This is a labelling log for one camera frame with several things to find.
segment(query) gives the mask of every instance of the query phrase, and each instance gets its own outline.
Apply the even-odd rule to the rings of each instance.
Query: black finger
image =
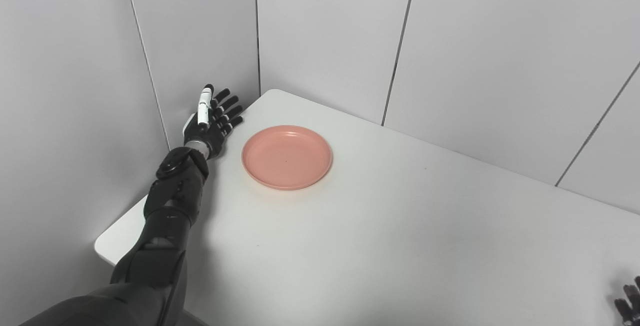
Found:
[[[229,98],[228,100],[224,101],[220,105],[220,107],[222,107],[222,109],[224,109],[226,111],[226,110],[230,109],[231,106],[233,106],[237,102],[238,102],[238,96],[233,96],[233,97]]]
[[[243,119],[240,116],[233,118],[231,121],[229,121],[229,123],[222,126],[221,128],[222,134],[224,134],[225,136],[230,134],[231,131],[234,129],[234,127],[242,123],[242,121]]]
[[[622,316],[622,324],[625,326],[631,325],[631,321],[633,320],[633,311],[631,310],[631,307],[629,307],[627,301],[622,298],[618,298],[613,301],[613,303],[615,304],[617,311],[620,312],[620,316]]]
[[[222,100],[224,100],[224,98],[228,97],[229,95],[231,95],[231,91],[229,91],[229,88],[225,88],[220,91],[220,93],[218,93],[214,96],[214,98],[211,99],[211,108],[217,107],[218,103],[222,102]]]
[[[218,125],[226,125],[229,120],[242,112],[242,106],[235,106],[217,120]]]
[[[626,297],[631,302],[631,309],[633,310],[633,318],[640,318],[640,291],[634,285],[625,285],[622,287]]]
[[[236,102],[238,102],[238,96],[233,96],[233,97],[229,98],[228,100],[224,101],[213,112],[213,118],[214,119],[218,119],[218,118],[222,117],[222,115],[225,113],[225,111],[227,109],[229,109],[231,106],[233,106]]]

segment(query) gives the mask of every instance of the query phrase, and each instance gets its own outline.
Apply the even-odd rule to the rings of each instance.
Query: robotic arm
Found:
[[[213,97],[202,90],[197,116],[187,121],[184,146],[174,148],[155,173],[144,204],[144,229],[122,257],[110,285],[66,299],[22,326],[173,326],[186,293],[186,245],[196,221],[207,160],[217,157],[232,129],[242,122],[241,106],[225,89]]]

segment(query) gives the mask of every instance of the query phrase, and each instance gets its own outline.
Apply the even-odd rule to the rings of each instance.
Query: white wall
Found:
[[[0,0],[0,314],[105,285],[93,242],[167,152],[130,0]]]
[[[640,75],[630,80],[559,186],[640,214]]]
[[[555,184],[640,59],[640,0],[413,0],[387,127]]]
[[[262,90],[377,123],[389,93],[386,127],[555,184],[640,61],[640,0],[411,0],[390,89],[407,3],[258,0]],[[640,212],[640,126],[607,124],[560,187]]]
[[[262,91],[380,123],[407,0],[258,0]]]
[[[256,0],[133,0],[171,147],[207,83],[259,97]]]

